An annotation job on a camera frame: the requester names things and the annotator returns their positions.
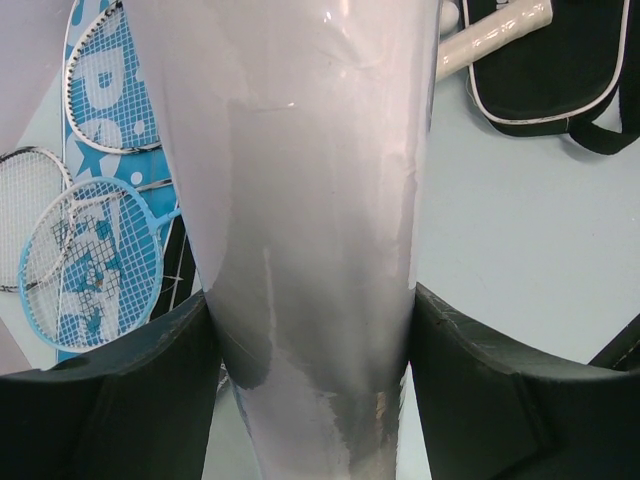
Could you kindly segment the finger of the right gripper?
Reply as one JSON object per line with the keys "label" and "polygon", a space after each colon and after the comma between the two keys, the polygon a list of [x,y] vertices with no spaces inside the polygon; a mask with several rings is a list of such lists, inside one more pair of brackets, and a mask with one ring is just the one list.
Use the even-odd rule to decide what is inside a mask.
{"label": "finger of the right gripper", "polygon": [[622,372],[639,369],[640,318],[636,316],[590,362],[594,367]]}

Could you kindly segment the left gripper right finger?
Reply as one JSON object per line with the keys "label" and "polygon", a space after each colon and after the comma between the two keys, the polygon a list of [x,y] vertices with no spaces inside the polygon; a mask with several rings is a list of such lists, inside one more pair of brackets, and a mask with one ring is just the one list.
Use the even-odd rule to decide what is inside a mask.
{"label": "left gripper right finger", "polygon": [[435,479],[635,479],[639,373],[500,333],[424,286],[409,361]]}

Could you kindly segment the white shuttlecock tube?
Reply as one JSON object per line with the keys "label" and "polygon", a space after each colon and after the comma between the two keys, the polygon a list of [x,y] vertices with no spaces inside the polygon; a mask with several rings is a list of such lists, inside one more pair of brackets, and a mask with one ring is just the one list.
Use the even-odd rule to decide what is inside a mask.
{"label": "white shuttlecock tube", "polygon": [[128,1],[265,479],[392,479],[436,1]]}

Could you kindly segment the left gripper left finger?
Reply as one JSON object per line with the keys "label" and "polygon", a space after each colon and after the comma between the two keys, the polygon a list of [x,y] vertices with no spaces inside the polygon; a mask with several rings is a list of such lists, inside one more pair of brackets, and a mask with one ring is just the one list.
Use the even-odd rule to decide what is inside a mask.
{"label": "left gripper left finger", "polygon": [[2,376],[2,478],[201,478],[220,365],[198,292],[49,370]]}

